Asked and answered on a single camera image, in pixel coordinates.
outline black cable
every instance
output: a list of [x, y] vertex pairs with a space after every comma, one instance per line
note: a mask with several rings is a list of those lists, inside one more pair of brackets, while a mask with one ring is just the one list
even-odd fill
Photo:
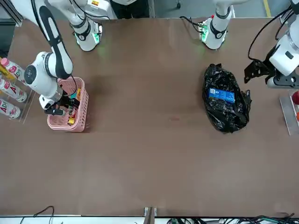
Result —
[[72, 74], [71, 74], [71, 77], [73, 78], [73, 81], [74, 81], [74, 83], [75, 83], [75, 90], [74, 90], [74, 92], [73, 92], [72, 94], [65, 95], [65, 97], [69, 97], [69, 96], [75, 94], [75, 93], [77, 92], [77, 90], [78, 90], [78, 88], [77, 88], [77, 83], [76, 83], [76, 81], [75, 81], [75, 79], [74, 79], [74, 76], [73, 76]]
[[193, 26], [193, 28], [198, 32], [198, 33], [201, 33], [200, 31], [199, 31], [199, 23], [197, 24], [197, 29], [196, 29], [196, 27], [195, 27], [195, 25], [193, 24], [193, 21], [192, 21], [192, 19], [191, 19], [191, 17], [190, 17], [190, 21], [192, 22], [191, 24], [192, 24], [192, 26]]
[[283, 13], [286, 13], [287, 11], [289, 10], [289, 8], [287, 8], [286, 10], [280, 12], [277, 16], [275, 16], [274, 18], [272, 18], [269, 22], [267, 22], [261, 29], [260, 31], [257, 33], [257, 35], [255, 36], [255, 38], [253, 39], [253, 41], [251, 42], [250, 44], [250, 47], [248, 49], [248, 58], [251, 60], [251, 61], [255, 61], [255, 62], [259, 62], [259, 63], [263, 63], [261, 60], [259, 59], [256, 59], [256, 58], [252, 58], [250, 56], [250, 51], [251, 51], [251, 48], [254, 44], [254, 42], [256, 41], [257, 37], [261, 34], [261, 32], [270, 24], [272, 23], [274, 20], [276, 20], [278, 17], [280, 17]]
[[[289, 9], [289, 11], [291, 12], [292, 6], [289, 6], [289, 7], [288, 7], [288, 9]], [[281, 17], [284, 17], [284, 16], [285, 16], [285, 14], [286, 14], [286, 12], [285, 12], [285, 13], [283, 13], [283, 14], [281, 15]]]
[[199, 24], [199, 23], [195, 23], [195, 22], [193, 22], [192, 20], [188, 19], [187, 17], [185, 17], [185, 16], [183, 16], [183, 15], [180, 16], [179, 18], [180, 18], [180, 19], [185, 19], [185, 20], [187, 20], [189, 23], [191, 23], [191, 24], [193, 24], [193, 25], [196, 25], [196, 26], [198, 26], [198, 24]]
[[22, 222], [24, 221], [25, 217], [22, 218], [22, 220], [20, 221], [20, 224], [22, 224]]
[[45, 209], [39, 211], [38, 213], [34, 214], [34, 215], [33, 215], [33, 218], [37, 217], [39, 214], [43, 213], [44, 211], [46, 211], [46, 210], [48, 210], [48, 209], [50, 209], [50, 208], [52, 209], [52, 215], [51, 215], [51, 217], [50, 217], [49, 224], [51, 224], [51, 220], [52, 220], [52, 218], [53, 218], [53, 216], [54, 216], [54, 206], [52, 206], [52, 205], [50, 205], [50, 206], [48, 206], [47, 208], [45, 208]]
[[85, 15], [89, 15], [89, 16], [92, 16], [92, 17], [96, 17], [96, 18], [108, 18], [109, 20], [110, 20], [110, 18], [109, 18], [109, 16], [107, 16], [107, 15], [101, 15], [101, 16], [97, 16], [97, 15], [91, 15], [91, 14], [89, 14], [89, 13], [87, 13], [86, 11], [84, 11], [79, 5], [78, 5], [78, 3], [75, 1], [75, 0], [73, 0], [74, 1], [74, 3], [75, 3], [75, 5], [85, 14]]
[[185, 17], [185, 16], [180, 16], [180, 19], [185, 19], [185, 20], [187, 20], [189, 23], [191, 23], [192, 24], [192, 26], [193, 26], [193, 28], [196, 30], [196, 32], [198, 32], [198, 33], [201, 33], [198, 29], [196, 29], [196, 27], [195, 26], [199, 26], [199, 23], [195, 23], [195, 22], [193, 22], [192, 21], [192, 19], [191, 19], [191, 17], [190, 17], [190, 19], [188, 19], [187, 17]]
[[36, 10], [36, 2], [35, 2], [35, 0], [31, 0], [31, 6], [32, 6], [33, 14], [34, 14], [34, 17], [35, 17], [35, 19], [36, 19], [36, 22], [37, 22], [38, 27], [40, 28], [40, 30], [41, 30], [43, 36], [46, 38], [46, 40], [48, 40], [48, 39], [47, 39], [47, 36], [46, 36], [46, 34], [45, 34], [45, 32], [44, 32], [43, 29], [42, 29], [41, 22], [40, 22], [40, 20], [39, 20], [39, 18], [38, 18], [38, 14], [37, 14], [37, 10]]
[[225, 224], [230, 224], [232, 221], [234, 221], [234, 218], [232, 218], [229, 222], [225, 223]]
[[189, 224], [191, 224], [191, 222], [188, 219], [184, 218], [184, 220], [185, 220], [185, 223], [187, 221]]
[[280, 25], [280, 27], [278, 28], [278, 31], [276, 32], [276, 34], [275, 34], [275, 40], [279, 40], [278, 38], [277, 38], [277, 36], [278, 36], [278, 34], [279, 34], [279, 32], [280, 32], [280, 30], [281, 30], [281, 28], [285, 25], [285, 23], [292, 17], [294, 15], [294, 12], [291, 12], [290, 14], [288, 14], [288, 16], [286, 17], [286, 19], [285, 19], [285, 21]]

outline blue box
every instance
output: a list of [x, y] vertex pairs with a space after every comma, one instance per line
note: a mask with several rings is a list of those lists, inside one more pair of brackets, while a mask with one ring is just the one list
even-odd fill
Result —
[[235, 93], [218, 90], [218, 89], [213, 89], [213, 88], [210, 88], [210, 90], [209, 90], [209, 97], [216, 98], [216, 99], [222, 99], [222, 100], [228, 101], [230, 103], [235, 102]]

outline white bottle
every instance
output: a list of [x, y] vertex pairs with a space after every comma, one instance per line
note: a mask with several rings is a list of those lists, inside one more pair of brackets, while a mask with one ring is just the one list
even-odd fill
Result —
[[7, 58], [1, 59], [1, 64], [11, 73], [13, 74], [19, 81], [21, 81], [24, 85], [27, 85], [24, 73], [25, 70], [22, 69], [19, 65], [14, 62], [9, 61]]
[[27, 99], [27, 94], [21, 90], [18, 86], [12, 84], [11, 82], [4, 80], [0, 76], [0, 90], [2, 90], [7, 95], [16, 99], [19, 102], [24, 102]]
[[3, 99], [0, 99], [0, 113], [9, 116], [10, 118], [16, 119], [20, 116], [21, 110], [19, 109], [19, 107], [14, 106]]

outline pink basket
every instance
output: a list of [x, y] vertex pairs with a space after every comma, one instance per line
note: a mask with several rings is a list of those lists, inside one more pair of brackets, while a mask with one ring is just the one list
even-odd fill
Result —
[[[67, 132], [82, 132], [85, 127], [85, 119], [88, 105], [88, 94], [85, 90], [84, 81], [79, 77], [74, 77], [77, 88], [81, 88], [80, 106], [76, 115], [76, 121], [72, 126], [67, 124], [69, 120], [69, 114], [64, 116], [48, 115], [48, 125], [53, 130], [64, 130]], [[70, 77], [68, 79], [59, 79], [58, 84], [62, 85], [64, 91], [71, 94], [75, 91], [74, 80]]]

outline table surface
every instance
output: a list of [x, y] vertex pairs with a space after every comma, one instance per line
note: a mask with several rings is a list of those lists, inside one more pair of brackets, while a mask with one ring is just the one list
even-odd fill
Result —
[[[244, 84], [251, 40], [267, 19], [232, 19], [218, 51], [180, 19], [107, 21], [102, 42], [83, 52], [58, 21], [90, 100], [83, 133], [52, 131], [33, 100], [24, 125], [1, 117], [0, 214], [160, 216], [299, 215], [298, 139], [289, 137], [279, 94], [263, 78]], [[274, 46], [269, 26], [252, 55]], [[50, 48], [32, 23], [17, 28], [9, 58], [22, 67]], [[222, 134], [201, 99], [202, 75], [222, 63], [251, 90], [247, 127]]]

